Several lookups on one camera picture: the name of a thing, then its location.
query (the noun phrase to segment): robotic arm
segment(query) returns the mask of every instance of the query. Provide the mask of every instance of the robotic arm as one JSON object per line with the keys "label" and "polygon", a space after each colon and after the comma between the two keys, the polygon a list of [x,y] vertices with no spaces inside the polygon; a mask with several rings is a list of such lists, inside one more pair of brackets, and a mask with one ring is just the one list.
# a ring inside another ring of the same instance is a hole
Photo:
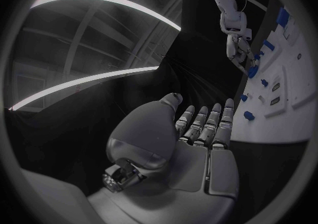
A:
{"label": "robotic arm", "polygon": [[248,56],[252,67],[255,67],[255,58],[249,43],[245,40],[250,29],[246,28],[247,20],[244,12],[237,11],[235,0],[215,0],[221,11],[220,27],[227,34],[226,54],[230,61],[244,74],[248,72],[240,64]]}

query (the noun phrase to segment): led light strip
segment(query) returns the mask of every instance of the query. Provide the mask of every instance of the led light strip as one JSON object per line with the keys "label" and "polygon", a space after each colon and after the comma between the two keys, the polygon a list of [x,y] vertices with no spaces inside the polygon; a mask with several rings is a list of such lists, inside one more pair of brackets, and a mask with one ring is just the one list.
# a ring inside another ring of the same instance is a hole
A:
{"label": "led light strip", "polygon": [[40,91],[22,101],[20,101],[19,103],[17,103],[16,105],[14,105],[13,107],[10,108],[10,110],[18,110],[19,108],[27,105],[28,103],[35,101],[39,98],[42,98],[48,94],[54,93],[56,91],[65,89],[65,88],[69,88],[81,83],[85,83],[85,82],[91,82],[94,80],[98,80],[98,79],[103,79],[103,78],[108,78],[108,77],[112,77],[112,76],[116,76],[116,75],[122,75],[122,74],[130,74],[130,73],[136,73],[136,72],[144,72],[144,71],[152,71],[152,70],[156,70],[158,68],[158,66],[152,66],[152,67],[143,67],[143,68],[133,68],[133,69],[127,69],[127,70],[121,70],[121,71],[115,71],[115,72],[109,72],[109,73],[104,73],[104,74],[97,74],[97,75],[92,75],[92,76],[88,76],[88,77],[84,77],[81,79],[77,79],[74,81],[70,81],[70,82],[65,82],[62,84],[59,84],[57,86],[51,87],[49,89]]}
{"label": "led light strip", "polygon": [[[38,5],[42,5],[42,4],[45,4],[45,3],[49,3],[49,2],[53,2],[53,1],[57,1],[57,0],[37,0],[32,6],[31,8],[34,8]],[[169,24],[170,26],[174,27],[175,29],[181,31],[181,28],[176,25],[175,23],[173,23],[172,21],[168,20],[167,18],[165,18],[164,16],[148,9],[148,8],[145,8],[141,5],[138,5],[134,2],[131,2],[131,1],[128,1],[128,0],[103,0],[103,1],[108,1],[108,2],[113,2],[113,3],[116,3],[116,4],[120,4],[120,5],[124,5],[124,6],[128,6],[128,7],[131,7],[131,8],[134,8],[134,9],[137,9],[141,12],[144,12],[144,13],[147,13],[167,24]]]}

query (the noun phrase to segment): white robotic arm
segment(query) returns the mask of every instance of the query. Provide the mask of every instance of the white robotic arm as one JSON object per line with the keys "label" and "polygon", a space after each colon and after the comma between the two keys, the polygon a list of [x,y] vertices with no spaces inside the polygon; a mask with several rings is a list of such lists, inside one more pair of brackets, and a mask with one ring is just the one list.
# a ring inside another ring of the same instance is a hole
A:
{"label": "white robotic arm", "polygon": [[255,67],[254,55],[251,52],[250,45],[244,39],[246,34],[250,32],[250,29],[246,28],[246,15],[244,12],[237,11],[235,0],[215,0],[215,2],[221,11],[221,30],[227,34],[227,57],[238,69],[248,75],[244,67],[240,65],[247,55],[251,60],[252,67]]}

